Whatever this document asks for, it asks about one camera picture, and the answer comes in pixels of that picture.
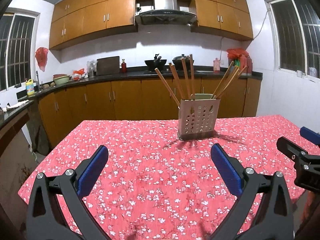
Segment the right window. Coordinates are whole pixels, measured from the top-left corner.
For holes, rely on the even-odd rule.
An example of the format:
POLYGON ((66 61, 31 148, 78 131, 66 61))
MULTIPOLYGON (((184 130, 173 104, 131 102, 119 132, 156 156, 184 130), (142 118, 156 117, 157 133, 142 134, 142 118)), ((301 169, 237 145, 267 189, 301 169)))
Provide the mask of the right window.
POLYGON ((308 0, 266 0, 278 70, 319 78, 319 17, 308 0))

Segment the sink faucet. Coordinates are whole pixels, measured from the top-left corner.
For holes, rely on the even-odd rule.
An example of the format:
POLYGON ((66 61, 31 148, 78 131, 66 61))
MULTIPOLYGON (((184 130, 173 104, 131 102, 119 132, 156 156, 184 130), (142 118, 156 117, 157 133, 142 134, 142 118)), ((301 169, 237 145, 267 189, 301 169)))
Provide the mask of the sink faucet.
POLYGON ((42 90, 42 85, 40 83, 40 78, 39 78, 39 73, 38 71, 36 71, 36 86, 38 88, 38 91, 41 91, 42 90))

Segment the beige perforated utensil holder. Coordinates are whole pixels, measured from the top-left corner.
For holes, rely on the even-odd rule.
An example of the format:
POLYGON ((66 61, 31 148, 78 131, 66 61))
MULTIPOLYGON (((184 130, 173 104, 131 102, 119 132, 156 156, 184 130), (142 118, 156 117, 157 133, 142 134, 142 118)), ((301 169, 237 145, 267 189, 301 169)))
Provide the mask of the beige perforated utensil holder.
POLYGON ((213 94, 195 94, 195 99, 181 100, 178 113, 178 138, 198 140, 215 134, 220 99, 213 94))

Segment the green basin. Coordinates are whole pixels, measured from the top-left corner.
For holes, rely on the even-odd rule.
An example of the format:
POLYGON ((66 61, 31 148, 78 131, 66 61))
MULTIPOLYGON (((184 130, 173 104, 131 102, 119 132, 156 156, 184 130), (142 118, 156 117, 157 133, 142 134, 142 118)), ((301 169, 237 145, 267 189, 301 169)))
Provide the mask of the green basin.
POLYGON ((58 76, 53 80, 56 85, 62 85, 64 83, 67 83, 70 80, 70 76, 69 75, 58 76))

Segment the steel range hood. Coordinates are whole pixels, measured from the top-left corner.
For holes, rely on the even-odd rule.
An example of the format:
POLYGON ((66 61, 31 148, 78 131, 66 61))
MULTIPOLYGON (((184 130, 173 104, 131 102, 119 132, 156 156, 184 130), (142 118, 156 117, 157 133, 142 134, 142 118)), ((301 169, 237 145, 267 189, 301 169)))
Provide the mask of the steel range hood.
POLYGON ((187 25, 197 21, 195 0, 136 0, 138 25, 187 25))

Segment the red floral tablecloth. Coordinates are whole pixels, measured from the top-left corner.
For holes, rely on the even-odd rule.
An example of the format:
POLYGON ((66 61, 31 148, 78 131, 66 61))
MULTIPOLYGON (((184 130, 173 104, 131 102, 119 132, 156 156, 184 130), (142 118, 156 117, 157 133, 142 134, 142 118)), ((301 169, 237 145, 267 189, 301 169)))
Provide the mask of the red floral tablecloth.
POLYGON ((283 173, 292 200, 293 162, 277 150, 286 137, 311 154, 319 148, 280 115, 218 119, 209 139, 181 141, 176 120, 86 120, 45 157, 19 189, 27 202, 36 175, 61 175, 105 145, 109 159, 84 203, 112 239, 203 239, 222 222, 236 197, 229 193, 210 157, 226 153, 258 173, 283 173))

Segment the upper wooden kitchen cabinets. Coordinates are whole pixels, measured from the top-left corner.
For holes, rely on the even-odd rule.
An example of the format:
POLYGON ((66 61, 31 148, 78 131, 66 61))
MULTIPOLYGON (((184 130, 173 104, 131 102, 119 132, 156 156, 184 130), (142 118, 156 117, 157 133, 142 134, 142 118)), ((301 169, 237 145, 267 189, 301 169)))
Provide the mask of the upper wooden kitchen cabinets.
POLYGON ((140 25, 186 25, 192 32, 253 39, 247 0, 62 0, 56 3, 49 48, 61 50, 140 25))

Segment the black wok left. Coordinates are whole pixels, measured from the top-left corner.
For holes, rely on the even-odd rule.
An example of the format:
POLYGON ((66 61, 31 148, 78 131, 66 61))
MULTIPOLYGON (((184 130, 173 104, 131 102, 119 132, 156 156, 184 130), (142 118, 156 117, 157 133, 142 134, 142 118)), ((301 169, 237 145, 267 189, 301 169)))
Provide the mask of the black wok left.
POLYGON ((167 60, 162 59, 159 54, 155 54, 152 60, 145 60, 144 62, 147 65, 149 71, 154 72, 157 68, 161 72, 164 69, 167 60))

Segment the wooden kitchen cabinets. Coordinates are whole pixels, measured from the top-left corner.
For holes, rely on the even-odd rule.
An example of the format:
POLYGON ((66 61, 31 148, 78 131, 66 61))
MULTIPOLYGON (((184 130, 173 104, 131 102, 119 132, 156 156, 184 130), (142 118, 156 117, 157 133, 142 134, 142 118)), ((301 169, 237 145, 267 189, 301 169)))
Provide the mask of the wooden kitchen cabinets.
POLYGON ((49 48, 61 50, 140 25, 186 25, 192 32, 253 39, 247 0, 62 0, 56 3, 49 48))
MULTIPOLYGON (((220 101, 218 118, 257 113, 261 80, 232 83, 220 101)), ((40 98, 39 111, 54 148, 84 120, 172 120, 178 108, 159 78, 90 83, 62 88, 40 98)))

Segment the lower wooden kitchen cabinets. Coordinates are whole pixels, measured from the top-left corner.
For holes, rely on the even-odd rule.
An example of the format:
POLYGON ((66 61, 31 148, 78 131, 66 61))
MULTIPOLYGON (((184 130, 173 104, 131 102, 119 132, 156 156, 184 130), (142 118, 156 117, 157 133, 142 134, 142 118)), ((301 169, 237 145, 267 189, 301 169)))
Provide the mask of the lower wooden kitchen cabinets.
MULTIPOLYGON (((232 83, 220 101, 218 118, 257 113, 261 80, 232 83)), ((39 111, 54 148, 84 120, 172 120, 178 108, 159 78, 90 83, 62 88, 40 98, 39 111)))

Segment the left window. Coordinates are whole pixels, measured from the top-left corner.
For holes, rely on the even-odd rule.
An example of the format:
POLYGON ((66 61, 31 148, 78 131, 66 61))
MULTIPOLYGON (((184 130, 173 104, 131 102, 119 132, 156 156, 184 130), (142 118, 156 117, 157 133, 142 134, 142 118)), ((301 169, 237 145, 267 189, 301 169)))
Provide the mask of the left window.
POLYGON ((1 18, 1 91, 31 79, 31 42, 36 17, 6 13, 1 18))

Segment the dark cutting board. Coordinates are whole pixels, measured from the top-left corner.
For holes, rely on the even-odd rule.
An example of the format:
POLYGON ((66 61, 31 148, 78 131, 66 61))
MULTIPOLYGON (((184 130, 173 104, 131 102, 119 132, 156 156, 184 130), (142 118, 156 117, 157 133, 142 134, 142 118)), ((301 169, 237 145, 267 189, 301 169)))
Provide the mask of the dark cutting board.
POLYGON ((120 73, 120 57, 106 57, 97 59, 97 76, 119 74, 120 73))

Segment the red sauce bottle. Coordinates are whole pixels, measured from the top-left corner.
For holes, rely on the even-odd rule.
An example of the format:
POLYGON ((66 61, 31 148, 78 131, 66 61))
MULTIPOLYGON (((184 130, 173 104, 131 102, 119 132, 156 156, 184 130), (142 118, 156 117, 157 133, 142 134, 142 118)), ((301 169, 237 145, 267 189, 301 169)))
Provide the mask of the red sauce bottle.
POLYGON ((122 73, 126 73, 127 72, 126 62, 125 62, 124 59, 122 59, 121 71, 122 71, 122 73))

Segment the red oil bottles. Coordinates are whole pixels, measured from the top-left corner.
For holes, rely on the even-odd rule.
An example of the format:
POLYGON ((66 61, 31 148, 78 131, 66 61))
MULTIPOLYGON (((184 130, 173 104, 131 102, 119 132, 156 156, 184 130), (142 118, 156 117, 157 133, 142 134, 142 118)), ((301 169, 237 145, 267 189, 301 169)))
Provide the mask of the red oil bottles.
POLYGON ((253 63, 249 55, 240 55, 239 57, 228 57, 228 63, 234 62, 234 65, 239 67, 242 70, 245 66, 246 70, 242 73, 243 75, 252 75, 253 63))

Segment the window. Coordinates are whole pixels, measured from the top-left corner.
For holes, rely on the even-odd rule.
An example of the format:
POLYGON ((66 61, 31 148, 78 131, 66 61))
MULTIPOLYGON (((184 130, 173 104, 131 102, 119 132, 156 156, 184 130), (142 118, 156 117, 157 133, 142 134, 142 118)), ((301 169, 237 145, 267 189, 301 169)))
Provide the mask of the window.
POLYGON ((31 79, 31 42, 36 17, 6 13, 1 18, 1 91, 31 79))
POLYGON ((278 70, 319 78, 319 17, 308 0, 266 0, 278 70))

